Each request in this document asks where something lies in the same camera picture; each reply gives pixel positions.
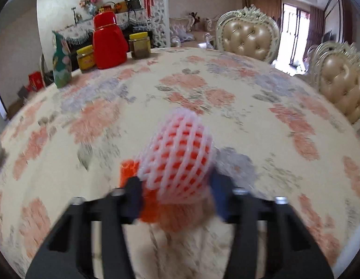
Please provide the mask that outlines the floral tablecloth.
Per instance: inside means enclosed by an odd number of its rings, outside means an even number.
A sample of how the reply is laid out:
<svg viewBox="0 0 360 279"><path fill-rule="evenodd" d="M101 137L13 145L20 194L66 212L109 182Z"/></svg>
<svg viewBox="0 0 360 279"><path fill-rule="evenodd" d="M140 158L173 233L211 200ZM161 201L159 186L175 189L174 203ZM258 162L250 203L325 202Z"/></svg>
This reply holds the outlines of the floral tablecloth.
<svg viewBox="0 0 360 279"><path fill-rule="evenodd" d="M249 57L156 49L37 93L0 136L0 252L24 277L69 201L143 180L139 278L220 278L232 241L206 172L285 196L340 276L360 247L360 141L312 87Z"/></svg>

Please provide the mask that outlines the red gift bag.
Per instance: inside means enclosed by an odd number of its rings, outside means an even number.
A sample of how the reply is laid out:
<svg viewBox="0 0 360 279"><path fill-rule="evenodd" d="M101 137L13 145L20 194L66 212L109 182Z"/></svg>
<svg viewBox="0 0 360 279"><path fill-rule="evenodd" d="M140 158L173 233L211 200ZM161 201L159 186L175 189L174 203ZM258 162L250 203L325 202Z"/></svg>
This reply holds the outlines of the red gift bag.
<svg viewBox="0 0 360 279"><path fill-rule="evenodd" d="M45 87L45 83L40 71L35 71L28 75L29 87L34 92L38 92Z"/></svg>

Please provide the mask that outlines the near beige tufted chair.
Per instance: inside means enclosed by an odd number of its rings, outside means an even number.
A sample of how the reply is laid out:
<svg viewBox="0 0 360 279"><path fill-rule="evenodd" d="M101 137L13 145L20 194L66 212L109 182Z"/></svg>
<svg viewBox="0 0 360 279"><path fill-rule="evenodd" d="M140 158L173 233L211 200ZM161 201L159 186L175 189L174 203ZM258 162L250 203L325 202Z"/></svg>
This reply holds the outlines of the near beige tufted chair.
<svg viewBox="0 0 360 279"><path fill-rule="evenodd" d="M355 44L320 44L310 58L309 77L309 84L360 130L360 52Z"/></svg>

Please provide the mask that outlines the beige tufted chair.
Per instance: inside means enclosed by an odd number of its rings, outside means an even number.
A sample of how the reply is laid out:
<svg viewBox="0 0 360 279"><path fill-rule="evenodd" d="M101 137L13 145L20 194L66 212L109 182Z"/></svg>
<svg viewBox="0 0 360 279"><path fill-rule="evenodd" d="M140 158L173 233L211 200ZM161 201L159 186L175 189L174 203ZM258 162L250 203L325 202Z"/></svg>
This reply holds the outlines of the beige tufted chair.
<svg viewBox="0 0 360 279"><path fill-rule="evenodd" d="M309 84L360 130L360 52L355 44L320 44L310 58L309 77Z"/></svg>
<svg viewBox="0 0 360 279"><path fill-rule="evenodd" d="M225 13L216 24L218 50L269 64L278 56L280 40L276 21L254 5Z"/></svg>

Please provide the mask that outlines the teal ceramic vase bottle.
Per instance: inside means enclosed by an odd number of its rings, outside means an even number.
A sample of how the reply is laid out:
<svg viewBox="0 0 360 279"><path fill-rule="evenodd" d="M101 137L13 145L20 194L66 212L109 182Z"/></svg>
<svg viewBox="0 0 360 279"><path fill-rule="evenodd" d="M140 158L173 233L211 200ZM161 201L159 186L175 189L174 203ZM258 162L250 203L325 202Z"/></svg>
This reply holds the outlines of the teal ceramic vase bottle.
<svg viewBox="0 0 360 279"><path fill-rule="evenodd" d="M57 88L66 86L72 77L71 54L65 38L58 32L53 31L56 43L55 52L52 58L54 84Z"/></svg>

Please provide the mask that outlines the yellow label jar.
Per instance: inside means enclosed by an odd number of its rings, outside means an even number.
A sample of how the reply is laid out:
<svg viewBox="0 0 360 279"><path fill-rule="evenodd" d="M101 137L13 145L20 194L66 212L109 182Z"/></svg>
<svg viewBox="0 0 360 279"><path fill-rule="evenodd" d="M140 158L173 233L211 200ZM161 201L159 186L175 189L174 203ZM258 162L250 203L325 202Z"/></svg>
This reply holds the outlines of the yellow label jar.
<svg viewBox="0 0 360 279"><path fill-rule="evenodd" d="M95 66L93 45L88 45L76 51L78 66L82 72L89 71Z"/></svg>

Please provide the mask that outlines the red thermos jug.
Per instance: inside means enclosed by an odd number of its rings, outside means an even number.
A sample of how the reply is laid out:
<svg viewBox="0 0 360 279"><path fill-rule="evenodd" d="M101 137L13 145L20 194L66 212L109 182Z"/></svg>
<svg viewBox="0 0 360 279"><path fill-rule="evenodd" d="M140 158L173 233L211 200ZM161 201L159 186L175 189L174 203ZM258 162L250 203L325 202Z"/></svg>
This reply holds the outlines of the red thermos jug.
<svg viewBox="0 0 360 279"><path fill-rule="evenodd" d="M99 13L93 19L93 50L99 69L109 69L127 61L128 43L112 11Z"/></svg>

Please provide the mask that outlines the black piano with lace cover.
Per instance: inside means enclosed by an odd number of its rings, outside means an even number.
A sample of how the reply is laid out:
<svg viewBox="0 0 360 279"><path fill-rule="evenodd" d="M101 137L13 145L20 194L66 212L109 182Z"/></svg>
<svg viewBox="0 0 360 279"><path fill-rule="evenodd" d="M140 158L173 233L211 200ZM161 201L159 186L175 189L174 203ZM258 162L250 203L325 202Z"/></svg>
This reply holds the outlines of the black piano with lace cover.
<svg viewBox="0 0 360 279"><path fill-rule="evenodd" d="M76 25L65 27L57 32L63 36L71 52L75 53L77 49L93 43L93 34L96 30L106 29L114 25L121 29L127 43L129 43L129 36L131 34L146 32L150 38L151 45L153 45L153 30L144 9L117 13L115 14L114 23L103 23L101 27L96 27L95 20L92 18Z"/></svg>

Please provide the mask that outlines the dark contents glass jar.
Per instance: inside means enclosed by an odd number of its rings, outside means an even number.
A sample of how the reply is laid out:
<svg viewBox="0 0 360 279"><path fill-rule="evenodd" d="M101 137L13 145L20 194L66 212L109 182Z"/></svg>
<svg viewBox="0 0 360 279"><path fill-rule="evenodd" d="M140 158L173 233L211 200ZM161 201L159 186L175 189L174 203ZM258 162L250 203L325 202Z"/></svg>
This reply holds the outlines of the dark contents glass jar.
<svg viewBox="0 0 360 279"><path fill-rule="evenodd" d="M130 34L129 49L133 59L149 58L151 55L151 42L148 32Z"/></svg>

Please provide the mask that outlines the far beige tufted chair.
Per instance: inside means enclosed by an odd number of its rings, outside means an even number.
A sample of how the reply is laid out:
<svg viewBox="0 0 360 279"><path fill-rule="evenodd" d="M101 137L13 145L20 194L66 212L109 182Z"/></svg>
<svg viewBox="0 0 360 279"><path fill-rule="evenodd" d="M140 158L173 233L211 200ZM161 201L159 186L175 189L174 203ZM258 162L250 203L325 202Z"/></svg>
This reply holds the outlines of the far beige tufted chair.
<svg viewBox="0 0 360 279"><path fill-rule="evenodd" d="M216 24L218 50L269 64L278 56L280 40L276 21L254 5L225 13Z"/></svg>

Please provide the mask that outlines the white ornate sofa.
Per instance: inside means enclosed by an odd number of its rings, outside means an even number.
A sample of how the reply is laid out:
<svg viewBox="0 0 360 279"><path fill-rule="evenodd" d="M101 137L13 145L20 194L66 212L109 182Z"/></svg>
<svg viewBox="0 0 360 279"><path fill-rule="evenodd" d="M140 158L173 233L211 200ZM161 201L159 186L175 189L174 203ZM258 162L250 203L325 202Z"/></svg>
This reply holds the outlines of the white ornate sofa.
<svg viewBox="0 0 360 279"><path fill-rule="evenodd" d="M171 47L215 49L215 29L209 18L169 18Z"/></svg>

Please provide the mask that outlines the white carved screen panel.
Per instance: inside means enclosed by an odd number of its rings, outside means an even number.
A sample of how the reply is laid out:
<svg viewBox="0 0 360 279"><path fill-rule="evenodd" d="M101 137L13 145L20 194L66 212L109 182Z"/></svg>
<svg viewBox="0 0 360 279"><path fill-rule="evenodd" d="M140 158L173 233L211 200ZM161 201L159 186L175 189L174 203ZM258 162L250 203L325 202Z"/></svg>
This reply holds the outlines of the white carved screen panel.
<svg viewBox="0 0 360 279"><path fill-rule="evenodd" d="M140 3L146 11L144 0L140 0ZM153 30L153 46L157 48L170 47L168 0L154 0L154 6L151 8L151 18L148 19Z"/></svg>

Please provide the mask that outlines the brown curtains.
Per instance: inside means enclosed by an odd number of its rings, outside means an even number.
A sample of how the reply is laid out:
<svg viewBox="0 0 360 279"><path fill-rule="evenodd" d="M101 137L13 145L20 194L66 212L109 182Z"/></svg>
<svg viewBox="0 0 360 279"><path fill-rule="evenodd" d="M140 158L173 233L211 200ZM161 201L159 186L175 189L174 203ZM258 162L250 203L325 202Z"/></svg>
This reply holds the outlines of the brown curtains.
<svg viewBox="0 0 360 279"><path fill-rule="evenodd" d="M242 0L244 7L251 7L254 5L263 13L273 18L278 24L282 18L282 0Z"/></svg>

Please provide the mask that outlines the pink flower bouquet vase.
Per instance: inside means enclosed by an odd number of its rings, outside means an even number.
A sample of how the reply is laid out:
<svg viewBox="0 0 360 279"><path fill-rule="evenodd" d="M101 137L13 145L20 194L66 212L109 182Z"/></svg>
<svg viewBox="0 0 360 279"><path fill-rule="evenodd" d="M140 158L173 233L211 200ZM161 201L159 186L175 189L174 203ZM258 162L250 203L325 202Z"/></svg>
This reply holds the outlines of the pink flower bouquet vase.
<svg viewBox="0 0 360 279"><path fill-rule="evenodd" d="M87 11L89 15L94 17L97 13L97 3L100 0L80 0L79 5Z"/></svg>

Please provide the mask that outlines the black handbag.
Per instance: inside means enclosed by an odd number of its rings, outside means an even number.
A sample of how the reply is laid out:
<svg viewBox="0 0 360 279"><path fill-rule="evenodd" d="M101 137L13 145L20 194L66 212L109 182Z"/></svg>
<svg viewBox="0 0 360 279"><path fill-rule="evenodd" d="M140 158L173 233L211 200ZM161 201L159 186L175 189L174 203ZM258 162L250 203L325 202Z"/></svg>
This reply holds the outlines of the black handbag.
<svg viewBox="0 0 360 279"><path fill-rule="evenodd" d="M123 1L126 2L129 11L136 11L142 8L139 0L123 0Z"/></svg>

